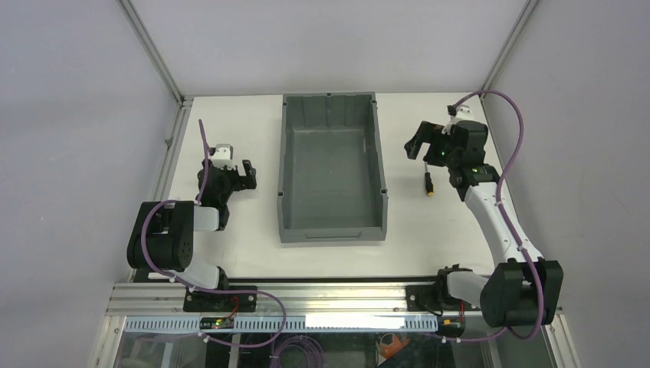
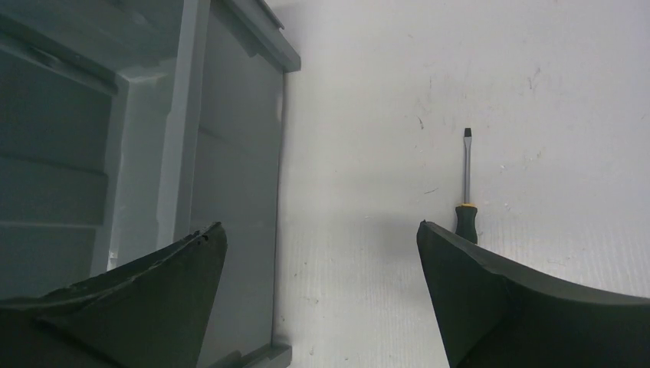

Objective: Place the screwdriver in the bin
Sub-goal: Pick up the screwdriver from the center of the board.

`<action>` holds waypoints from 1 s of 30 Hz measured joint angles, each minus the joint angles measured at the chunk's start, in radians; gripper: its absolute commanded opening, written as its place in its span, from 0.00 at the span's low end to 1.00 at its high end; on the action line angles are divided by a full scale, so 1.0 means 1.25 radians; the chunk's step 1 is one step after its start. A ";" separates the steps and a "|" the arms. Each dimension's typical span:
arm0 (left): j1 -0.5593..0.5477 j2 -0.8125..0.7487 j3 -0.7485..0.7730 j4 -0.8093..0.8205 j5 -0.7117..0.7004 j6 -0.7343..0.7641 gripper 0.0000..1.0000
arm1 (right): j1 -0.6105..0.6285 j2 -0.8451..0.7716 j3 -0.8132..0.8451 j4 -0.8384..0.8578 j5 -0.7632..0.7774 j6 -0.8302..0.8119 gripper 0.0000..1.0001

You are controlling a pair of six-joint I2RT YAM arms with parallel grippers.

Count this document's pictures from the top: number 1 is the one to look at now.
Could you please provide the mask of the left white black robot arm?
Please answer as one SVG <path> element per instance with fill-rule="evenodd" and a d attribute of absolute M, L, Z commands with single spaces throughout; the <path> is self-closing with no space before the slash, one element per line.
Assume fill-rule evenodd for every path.
<path fill-rule="evenodd" d="M 228 201 L 234 192 L 257 188 L 257 170 L 251 161 L 238 167 L 212 162 L 197 173 L 199 194 L 194 200 L 143 202 L 126 250 L 129 266 L 157 273 L 191 290 L 229 289 L 225 271 L 194 255 L 196 232 L 221 232 L 230 217 Z"/>

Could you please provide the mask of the black yellow handled screwdriver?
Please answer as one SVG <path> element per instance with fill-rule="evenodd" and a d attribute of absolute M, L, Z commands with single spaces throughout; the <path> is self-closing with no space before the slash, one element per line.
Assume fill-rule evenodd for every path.
<path fill-rule="evenodd" d="M 432 181 L 431 173 L 429 172 L 428 169 L 428 164 L 424 163 L 424 187 L 425 187 L 425 193 L 427 196 L 433 196 L 435 189 L 434 189 L 434 184 Z"/>

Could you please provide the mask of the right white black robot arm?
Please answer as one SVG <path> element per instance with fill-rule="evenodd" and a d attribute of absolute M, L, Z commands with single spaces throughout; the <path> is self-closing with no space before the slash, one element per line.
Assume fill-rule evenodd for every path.
<path fill-rule="evenodd" d="M 449 127 L 423 121 L 404 149 L 416 159 L 448 170 L 449 182 L 477 220 L 494 261 L 488 276 L 458 264 L 438 271 L 432 298 L 437 304 L 462 301 L 481 310 L 494 328 L 540 328 L 554 319 L 563 283 L 558 261 L 545 259 L 513 219 L 503 195 L 501 174 L 484 161 L 488 127 L 462 120 Z"/>

